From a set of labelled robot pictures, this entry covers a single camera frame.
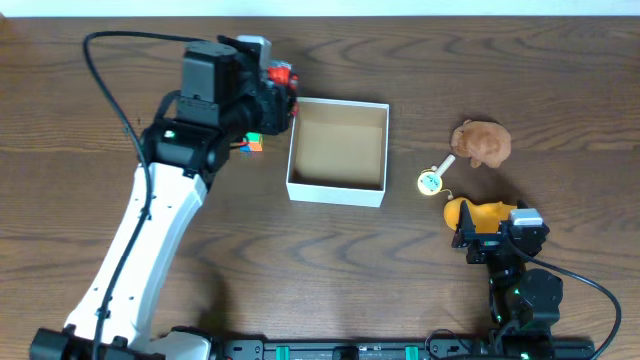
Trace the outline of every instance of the brown teddy bear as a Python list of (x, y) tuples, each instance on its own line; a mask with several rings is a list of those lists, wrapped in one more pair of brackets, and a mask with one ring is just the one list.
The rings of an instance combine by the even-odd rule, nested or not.
[(451, 147), (456, 155), (470, 157), (474, 168), (482, 163), (497, 168), (511, 154), (511, 135), (502, 125), (467, 120), (453, 132)]

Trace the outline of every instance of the wood grain surface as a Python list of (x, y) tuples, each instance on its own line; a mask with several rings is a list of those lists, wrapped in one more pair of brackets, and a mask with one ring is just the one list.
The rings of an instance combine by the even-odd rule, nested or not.
[[(290, 134), (234, 154), (173, 262), (154, 334), (174, 325), (271, 339), (424, 338), (491, 328), (483, 266), (450, 248), (444, 195), (415, 186), (466, 118), (513, 136), (497, 170), (445, 174), (476, 202), (523, 198), (551, 228), (539, 257), (618, 296), (605, 359), (640, 358), (640, 19), (8, 19), (0, 31), (0, 357), (25, 358), (59, 329), (96, 274), (124, 213), (135, 158), (82, 59), (98, 30), (214, 39), (261, 34), (293, 63), (301, 95), (391, 104), (388, 190), (379, 209), (289, 201)], [(104, 39), (95, 61), (141, 130), (179, 88), (180, 44)], [(605, 296), (565, 281), (554, 334), (599, 344)]]

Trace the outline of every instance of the rubik's cube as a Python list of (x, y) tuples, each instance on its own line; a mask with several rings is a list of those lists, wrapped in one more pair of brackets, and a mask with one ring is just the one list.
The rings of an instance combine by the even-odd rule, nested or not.
[(240, 148), (243, 152), (262, 151), (262, 134), (247, 133), (249, 144)]

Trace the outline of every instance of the open box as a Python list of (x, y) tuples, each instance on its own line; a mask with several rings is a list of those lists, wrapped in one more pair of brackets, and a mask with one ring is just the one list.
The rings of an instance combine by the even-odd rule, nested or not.
[(289, 198), (379, 207), (386, 189), (389, 105), (299, 98)]

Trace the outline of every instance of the yellow rubber duck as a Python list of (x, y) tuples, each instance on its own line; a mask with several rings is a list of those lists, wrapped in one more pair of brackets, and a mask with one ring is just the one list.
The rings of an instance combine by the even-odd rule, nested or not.
[(509, 219), (509, 212), (517, 209), (516, 206), (506, 205), (502, 201), (497, 203), (489, 203), (475, 205), (469, 199), (459, 197), (453, 199), (444, 206), (444, 221), (447, 225), (455, 230), (460, 217), (460, 204), (467, 202), (473, 224), (476, 226), (476, 233), (495, 233), (498, 231), (500, 221)]

